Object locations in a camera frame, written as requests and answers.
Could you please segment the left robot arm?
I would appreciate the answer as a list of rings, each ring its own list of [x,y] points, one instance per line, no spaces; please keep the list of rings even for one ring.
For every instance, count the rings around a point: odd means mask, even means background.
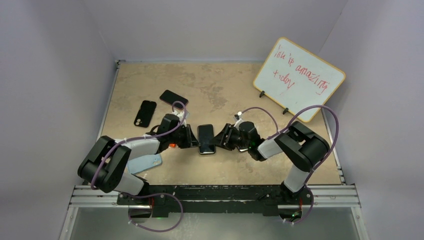
[[[161,123],[142,136],[114,139],[101,136],[80,164],[77,175],[104,193],[123,192],[138,205],[149,199],[149,183],[126,172],[129,160],[153,156],[171,144],[180,149],[199,147],[200,143],[183,116],[168,113]]]

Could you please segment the black phone silver frame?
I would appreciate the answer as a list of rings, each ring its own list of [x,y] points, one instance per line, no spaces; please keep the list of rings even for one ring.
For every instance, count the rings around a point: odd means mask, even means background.
[[[197,127],[199,141],[199,154],[212,155],[216,152],[216,146],[212,143],[214,138],[214,127],[212,124],[203,124]]]

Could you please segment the light blue phone case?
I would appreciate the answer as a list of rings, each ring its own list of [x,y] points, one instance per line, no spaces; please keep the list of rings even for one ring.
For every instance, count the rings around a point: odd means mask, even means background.
[[[160,154],[144,155],[131,159],[127,163],[127,169],[130,174],[138,174],[146,170],[160,166],[163,163]]]

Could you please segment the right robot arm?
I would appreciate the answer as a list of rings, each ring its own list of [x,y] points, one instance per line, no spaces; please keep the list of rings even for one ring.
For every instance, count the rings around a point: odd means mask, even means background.
[[[300,191],[305,187],[313,168],[330,151],[330,145],[324,138],[299,121],[292,123],[288,131],[270,139],[262,138],[253,122],[243,121],[238,126],[228,123],[213,137],[211,143],[229,151],[246,149],[259,162],[285,154],[292,162],[292,167],[280,185],[280,196],[288,204],[300,198]]]

